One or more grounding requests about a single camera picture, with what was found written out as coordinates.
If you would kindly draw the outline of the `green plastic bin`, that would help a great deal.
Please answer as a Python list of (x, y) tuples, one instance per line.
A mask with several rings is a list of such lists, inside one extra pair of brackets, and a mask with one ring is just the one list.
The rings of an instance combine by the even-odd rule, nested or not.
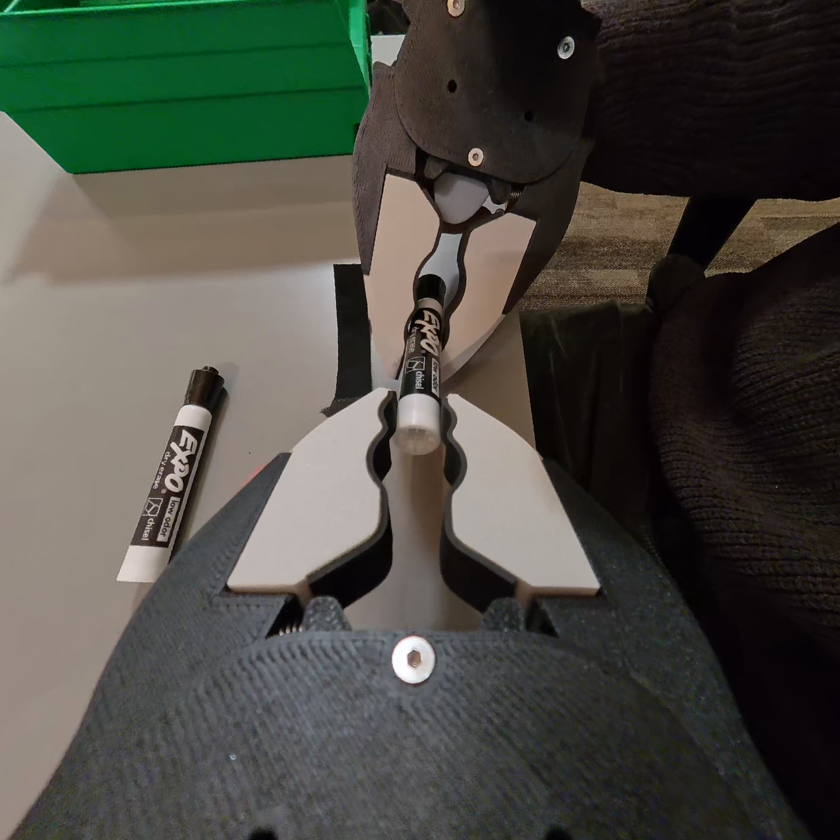
[(1, 108), (73, 175), (350, 154), (361, 1), (2, 2)]

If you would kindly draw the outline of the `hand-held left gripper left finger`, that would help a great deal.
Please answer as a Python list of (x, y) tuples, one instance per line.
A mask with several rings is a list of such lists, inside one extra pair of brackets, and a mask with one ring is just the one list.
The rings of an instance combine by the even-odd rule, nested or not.
[(392, 567), (383, 480), (393, 430), (394, 391), (377, 388), (296, 444), (227, 588), (353, 604), (382, 583)]

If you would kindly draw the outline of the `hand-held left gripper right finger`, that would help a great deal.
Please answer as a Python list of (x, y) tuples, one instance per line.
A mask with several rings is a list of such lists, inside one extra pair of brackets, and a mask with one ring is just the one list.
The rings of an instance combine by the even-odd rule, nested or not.
[(536, 449), (463, 396), (443, 406), (443, 580), (462, 601), (592, 597), (595, 571)]

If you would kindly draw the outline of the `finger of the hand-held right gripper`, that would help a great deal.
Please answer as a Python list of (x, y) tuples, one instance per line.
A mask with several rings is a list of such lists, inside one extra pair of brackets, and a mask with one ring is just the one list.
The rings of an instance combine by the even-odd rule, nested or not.
[(463, 234), (458, 249), (458, 294), (447, 309), (443, 381), (469, 361), (503, 320), (535, 227), (529, 218), (504, 213)]
[(382, 375), (394, 380), (414, 307), (417, 272), (438, 242), (440, 217), (415, 181), (385, 176), (371, 270), (364, 276), (371, 339)]

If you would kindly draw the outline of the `person's torso in black sweater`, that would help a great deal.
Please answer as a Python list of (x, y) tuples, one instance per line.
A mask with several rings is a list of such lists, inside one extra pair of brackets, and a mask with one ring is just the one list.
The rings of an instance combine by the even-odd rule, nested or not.
[(525, 311), (539, 453), (675, 580), (753, 744), (838, 838), (839, 232), (640, 306)]

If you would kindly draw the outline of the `black dry erase marker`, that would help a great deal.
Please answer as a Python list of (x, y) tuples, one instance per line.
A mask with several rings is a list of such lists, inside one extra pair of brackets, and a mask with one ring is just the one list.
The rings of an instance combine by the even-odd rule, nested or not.
[(191, 373), (118, 582), (153, 583), (170, 562), (223, 389), (224, 378), (214, 367)]
[(394, 440), (408, 455), (425, 456), (441, 440), (441, 370), (448, 329), (445, 282), (424, 274), (415, 292), (406, 325)]

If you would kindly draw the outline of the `person's right forearm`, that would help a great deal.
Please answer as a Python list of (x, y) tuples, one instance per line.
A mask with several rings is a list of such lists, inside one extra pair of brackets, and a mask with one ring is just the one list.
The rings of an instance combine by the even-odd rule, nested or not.
[(583, 181), (617, 193), (839, 194), (839, 2), (583, 2), (602, 21)]

